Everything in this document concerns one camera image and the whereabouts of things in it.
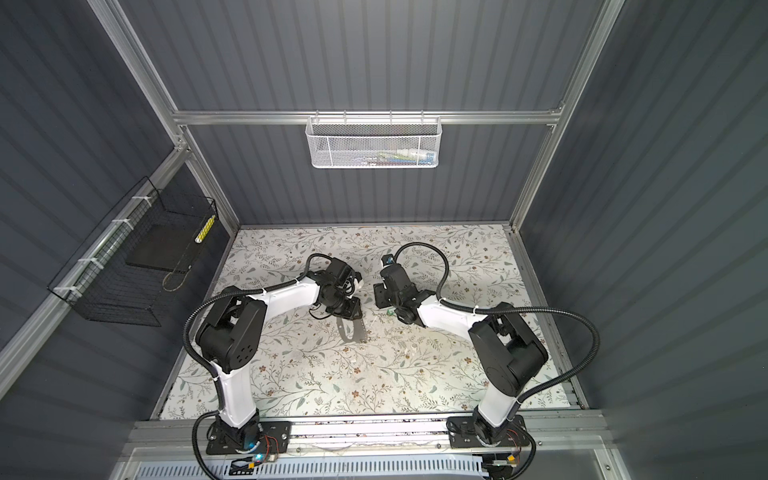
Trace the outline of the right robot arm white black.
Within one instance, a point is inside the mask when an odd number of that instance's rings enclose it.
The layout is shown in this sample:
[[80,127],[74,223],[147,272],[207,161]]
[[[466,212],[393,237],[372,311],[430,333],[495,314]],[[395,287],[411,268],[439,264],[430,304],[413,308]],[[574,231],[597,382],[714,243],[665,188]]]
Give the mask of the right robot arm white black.
[[472,344],[489,381],[473,411],[473,430],[483,444],[498,444],[519,410],[524,387],[548,361],[538,336],[517,313],[482,316],[441,304],[435,292],[418,289],[398,263],[380,275],[374,286],[378,308],[393,308],[404,324],[446,331]]

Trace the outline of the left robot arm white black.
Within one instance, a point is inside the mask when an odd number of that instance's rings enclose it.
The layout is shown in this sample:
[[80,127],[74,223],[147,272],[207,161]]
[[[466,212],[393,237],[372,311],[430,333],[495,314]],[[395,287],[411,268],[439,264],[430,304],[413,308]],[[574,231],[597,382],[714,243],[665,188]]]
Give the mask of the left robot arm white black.
[[182,334],[184,348],[214,381],[218,401],[214,426],[231,449],[245,453],[266,442],[248,380],[265,323],[316,306],[324,307],[329,316],[360,320],[361,303],[354,293],[361,284],[362,275],[355,270],[310,271],[265,289],[228,287],[193,311]]

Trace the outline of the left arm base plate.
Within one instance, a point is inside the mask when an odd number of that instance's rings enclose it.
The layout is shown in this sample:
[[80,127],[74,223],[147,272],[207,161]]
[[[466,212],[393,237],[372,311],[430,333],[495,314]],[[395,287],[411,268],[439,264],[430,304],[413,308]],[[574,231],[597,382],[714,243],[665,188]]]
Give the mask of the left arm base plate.
[[287,452],[293,424],[288,421],[251,421],[240,429],[216,419],[206,433],[208,455],[268,454]]

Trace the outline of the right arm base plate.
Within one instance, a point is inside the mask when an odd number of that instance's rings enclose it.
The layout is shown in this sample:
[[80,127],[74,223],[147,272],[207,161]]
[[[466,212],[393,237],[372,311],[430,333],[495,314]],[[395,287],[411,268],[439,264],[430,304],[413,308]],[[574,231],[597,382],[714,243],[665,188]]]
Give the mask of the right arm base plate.
[[505,447],[521,449],[531,441],[525,436],[525,421],[515,415],[499,427],[493,427],[478,415],[450,416],[446,420],[449,443],[452,448]]

